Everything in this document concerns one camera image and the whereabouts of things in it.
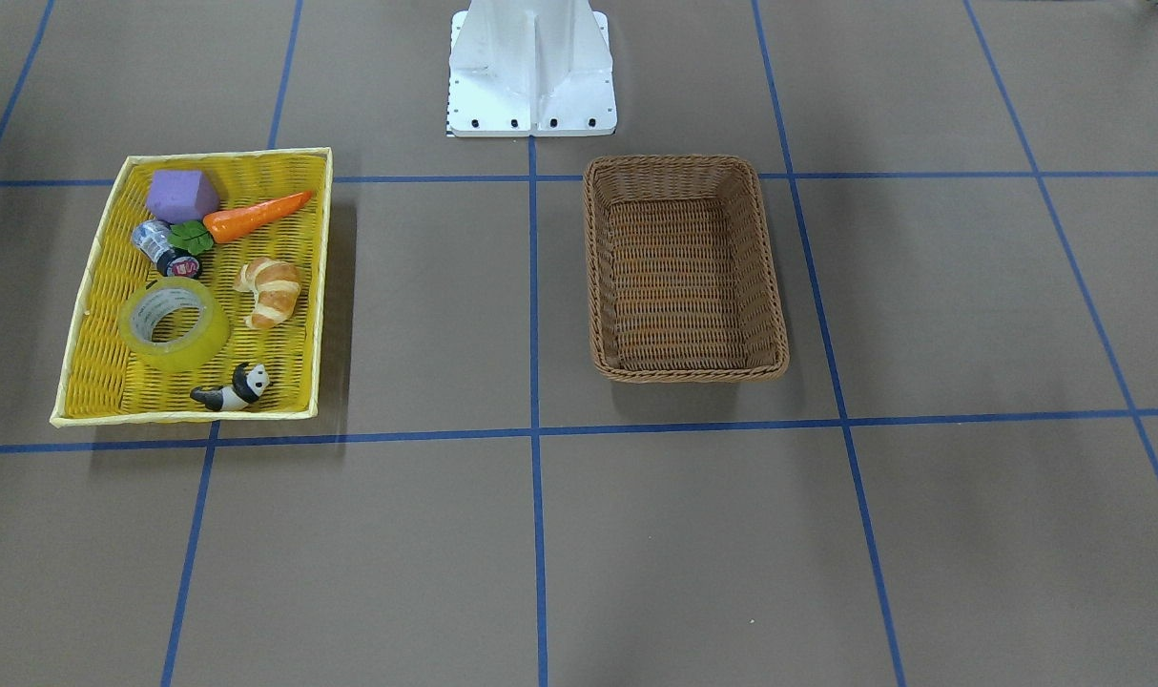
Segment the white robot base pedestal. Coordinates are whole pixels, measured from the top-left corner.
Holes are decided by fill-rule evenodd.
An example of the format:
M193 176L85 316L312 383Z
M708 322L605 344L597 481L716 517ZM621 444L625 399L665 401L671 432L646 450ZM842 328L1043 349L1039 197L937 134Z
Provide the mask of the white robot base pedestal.
M450 17L449 136L613 136L609 19L588 1L471 1Z

